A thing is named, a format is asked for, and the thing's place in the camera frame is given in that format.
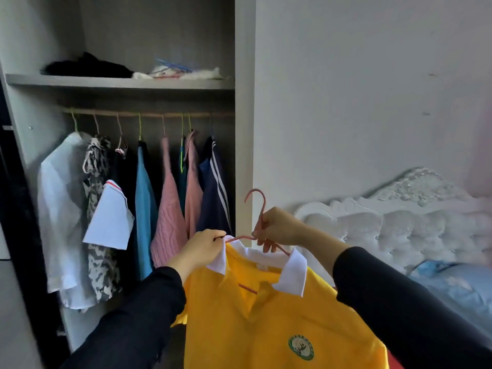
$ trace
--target green circular logo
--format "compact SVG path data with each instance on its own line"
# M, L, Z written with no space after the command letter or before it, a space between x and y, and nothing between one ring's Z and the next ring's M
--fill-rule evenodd
M314 357L311 342L303 335L291 336L289 339L289 348L303 360L309 361Z

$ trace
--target yellow polo shirt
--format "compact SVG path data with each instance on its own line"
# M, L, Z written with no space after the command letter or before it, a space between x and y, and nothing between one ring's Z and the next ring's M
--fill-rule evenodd
M388 367L383 343L295 249L287 257L228 243L185 291L176 319L188 321L185 369Z

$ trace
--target tufted headboard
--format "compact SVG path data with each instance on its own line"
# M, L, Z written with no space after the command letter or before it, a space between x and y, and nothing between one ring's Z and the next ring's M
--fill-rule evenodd
M294 216L402 273L428 259L492 266L492 199L472 198L428 168L409 171L368 199L303 204ZM298 250L333 285L313 255Z

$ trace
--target person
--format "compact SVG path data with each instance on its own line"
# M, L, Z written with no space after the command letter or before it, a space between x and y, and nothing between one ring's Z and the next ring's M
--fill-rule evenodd
M417 284L366 250L349 247L287 212L264 213L266 239L308 249L333 277L337 300L353 308L405 369L492 367L492 342ZM63 369L151 368L186 303L182 284L211 263L225 232L196 233L167 266L154 270L61 366ZM263 251L272 250L265 246Z

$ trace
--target black sleeve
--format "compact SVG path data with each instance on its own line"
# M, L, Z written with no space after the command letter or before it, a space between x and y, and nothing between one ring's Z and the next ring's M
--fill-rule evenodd
M337 300L357 311L405 369L492 367L487 337L363 248L340 254L333 279Z
M184 292L178 272L157 268L121 307L101 318L61 369L152 368L169 340L171 324L184 309Z

